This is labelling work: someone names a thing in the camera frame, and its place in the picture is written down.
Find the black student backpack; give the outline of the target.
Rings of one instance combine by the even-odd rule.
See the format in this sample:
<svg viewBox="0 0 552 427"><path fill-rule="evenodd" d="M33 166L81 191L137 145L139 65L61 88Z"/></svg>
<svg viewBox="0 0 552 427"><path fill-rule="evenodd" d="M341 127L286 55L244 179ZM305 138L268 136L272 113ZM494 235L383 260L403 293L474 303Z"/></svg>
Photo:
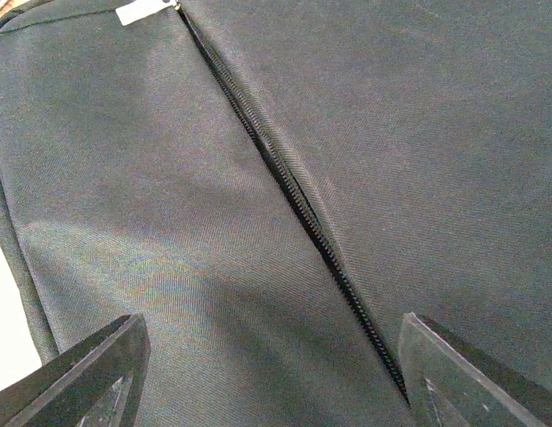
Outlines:
<svg viewBox="0 0 552 427"><path fill-rule="evenodd" d="M552 426L552 1L119 8L0 19L43 362L141 313L139 426L411 426L413 313Z"/></svg>

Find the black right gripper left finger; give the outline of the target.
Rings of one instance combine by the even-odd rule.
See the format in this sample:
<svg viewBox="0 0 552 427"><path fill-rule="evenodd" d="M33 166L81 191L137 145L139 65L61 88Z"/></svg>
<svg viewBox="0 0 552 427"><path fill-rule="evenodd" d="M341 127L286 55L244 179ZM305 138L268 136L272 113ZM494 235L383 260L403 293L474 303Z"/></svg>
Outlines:
<svg viewBox="0 0 552 427"><path fill-rule="evenodd" d="M149 359L144 316L117 318L0 391L0 426L133 426Z"/></svg>

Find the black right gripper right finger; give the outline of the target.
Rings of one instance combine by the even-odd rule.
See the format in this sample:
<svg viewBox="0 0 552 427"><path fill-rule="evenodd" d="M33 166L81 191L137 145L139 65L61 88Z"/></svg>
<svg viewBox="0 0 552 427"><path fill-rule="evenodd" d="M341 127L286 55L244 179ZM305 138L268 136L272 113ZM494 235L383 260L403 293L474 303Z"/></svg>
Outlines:
<svg viewBox="0 0 552 427"><path fill-rule="evenodd" d="M552 391L430 318L403 316L398 352L417 426L552 426Z"/></svg>

